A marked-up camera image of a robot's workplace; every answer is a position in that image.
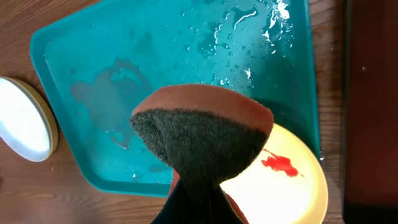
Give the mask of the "yellow plate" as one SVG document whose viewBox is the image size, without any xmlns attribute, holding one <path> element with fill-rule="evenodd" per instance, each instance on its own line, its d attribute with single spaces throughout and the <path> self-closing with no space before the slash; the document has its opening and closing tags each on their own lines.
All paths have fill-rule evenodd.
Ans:
<svg viewBox="0 0 398 224">
<path fill-rule="evenodd" d="M 322 223 L 328 206 L 328 187 L 318 159 L 278 124 L 256 160 L 221 188 L 249 223 Z"/>
<path fill-rule="evenodd" d="M 57 127 L 57 122 L 55 120 L 55 116 L 52 113 L 52 110 L 50 109 L 50 106 L 47 104 L 41 94 L 26 82 L 16 78 L 4 77 L 4 79 L 7 79 L 11 83 L 13 83 L 27 96 L 27 98 L 30 100 L 30 102 L 33 104 L 38 114 L 40 115 L 40 119 L 43 121 L 45 130 L 47 132 L 49 148 L 46 149 L 44 152 L 38 152 L 37 158 L 35 159 L 29 157 L 24 158 L 34 162 L 41 162 L 48 159 L 55 152 L 59 142 L 59 131 Z"/>
</svg>

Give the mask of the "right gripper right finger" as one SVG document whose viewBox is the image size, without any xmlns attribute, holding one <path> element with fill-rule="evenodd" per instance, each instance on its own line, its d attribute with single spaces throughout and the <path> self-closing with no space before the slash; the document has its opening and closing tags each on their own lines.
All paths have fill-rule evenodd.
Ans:
<svg viewBox="0 0 398 224">
<path fill-rule="evenodd" d="M 205 223 L 208 224 L 243 224 L 242 219 L 234 211 L 226 194 L 220 186 L 209 191 L 205 200 Z"/>
</svg>

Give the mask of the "light blue plate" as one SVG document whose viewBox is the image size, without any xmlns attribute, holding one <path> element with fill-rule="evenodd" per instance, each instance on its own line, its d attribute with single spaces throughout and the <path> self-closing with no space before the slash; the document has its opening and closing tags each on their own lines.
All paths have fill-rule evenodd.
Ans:
<svg viewBox="0 0 398 224">
<path fill-rule="evenodd" d="M 1 139 L 19 156 L 41 162 L 50 155 L 50 134 L 32 96 L 1 78 Z"/>
</svg>

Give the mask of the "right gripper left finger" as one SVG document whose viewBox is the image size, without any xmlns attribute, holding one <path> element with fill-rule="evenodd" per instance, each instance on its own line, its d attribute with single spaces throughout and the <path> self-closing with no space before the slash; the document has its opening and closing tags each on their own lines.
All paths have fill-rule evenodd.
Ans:
<svg viewBox="0 0 398 224">
<path fill-rule="evenodd" d="M 151 224 L 194 224 L 198 223 L 198 204 L 192 200 L 179 180 L 165 205 Z"/>
</svg>

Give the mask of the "pink green sponge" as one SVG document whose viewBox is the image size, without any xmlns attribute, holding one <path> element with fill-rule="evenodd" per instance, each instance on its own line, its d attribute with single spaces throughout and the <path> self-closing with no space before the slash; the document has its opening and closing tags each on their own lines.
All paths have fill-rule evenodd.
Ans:
<svg viewBox="0 0 398 224">
<path fill-rule="evenodd" d="M 274 118 L 270 109 L 236 91 L 185 84 L 153 92 L 134 108 L 130 124 L 148 150 L 178 174 L 198 204 L 198 223 L 205 223 L 209 191 L 253 163 Z"/>
</svg>

